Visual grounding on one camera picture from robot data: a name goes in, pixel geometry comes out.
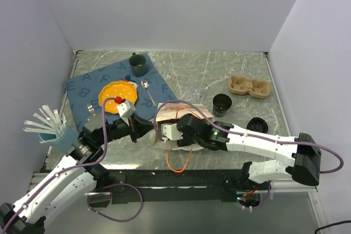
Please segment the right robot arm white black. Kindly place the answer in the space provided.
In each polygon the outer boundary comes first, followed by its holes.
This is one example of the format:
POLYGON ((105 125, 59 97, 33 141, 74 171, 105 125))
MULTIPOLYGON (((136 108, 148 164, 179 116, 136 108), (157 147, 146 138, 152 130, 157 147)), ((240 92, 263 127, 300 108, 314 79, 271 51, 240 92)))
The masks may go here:
POLYGON ((230 123, 210 125, 191 114, 181 117, 176 127, 184 145, 196 143, 211 151, 246 152, 266 157, 267 161, 251 161, 243 166, 240 184, 245 189, 277 179, 293 179, 307 186, 319 185, 321 151, 314 146, 315 141, 309 134, 300 133, 298 137, 267 135, 230 123))

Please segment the cream paper bag orange handles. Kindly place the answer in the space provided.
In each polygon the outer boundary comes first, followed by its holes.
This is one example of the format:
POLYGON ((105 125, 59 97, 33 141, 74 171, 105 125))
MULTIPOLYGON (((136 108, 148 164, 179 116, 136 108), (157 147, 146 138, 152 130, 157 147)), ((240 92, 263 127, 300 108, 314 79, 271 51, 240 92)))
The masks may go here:
POLYGON ((214 121, 214 115, 209 112, 208 109, 205 108, 205 106, 201 104, 196 104, 195 107, 199 108, 199 110, 195 110, 194 107, 188 106, 186 104, 176 104, 176 103, 171 103, 167 104, 164 106, 162 109, 159 110, 156 116, 156 128, 157 131, 152 130, 150 132, 150 141, 153 145, 154 148, 156 149, 162 149, 166 150, 166 163, 169 169, 177 174, 180 174, 185 171, 185 169, 188 166, 189 159, 191 154, 194 151, 200 151, 203 149, 203 147, 193 144, 190 146, 184 146, 184 147, 178 147, 177 146, 177 141, 167 141, 167 142, 162 142, 161 141, 161 124, 163 123, 176 123, 180 118, 184 117, 186 114, 190 114, 191 116, 194 116, 200 120, 204 120, 204 116, 206 116, 208 119, 211 121, 214 121), (189 154, 186 158, 186 161, 184 163, 183 168, 181 169, 174 169, 171 166, 170 163, 170 153, 174 151, 187 151, 189 154))

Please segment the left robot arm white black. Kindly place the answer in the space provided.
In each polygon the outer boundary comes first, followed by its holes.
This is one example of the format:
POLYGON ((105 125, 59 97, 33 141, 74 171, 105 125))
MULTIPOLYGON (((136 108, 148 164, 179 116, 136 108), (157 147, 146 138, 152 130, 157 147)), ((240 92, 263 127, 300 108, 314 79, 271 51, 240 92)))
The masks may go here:
POLYGON ((109 170, 101 165, 107 144, 130 136, 133 142, 153 129, 136 114, 109 124, 103 114, 93 114, 67 154, 34 189, 13 204, 1 205, 3 233, 44 233, 49 218, 73 199, 109 184, 109 170))

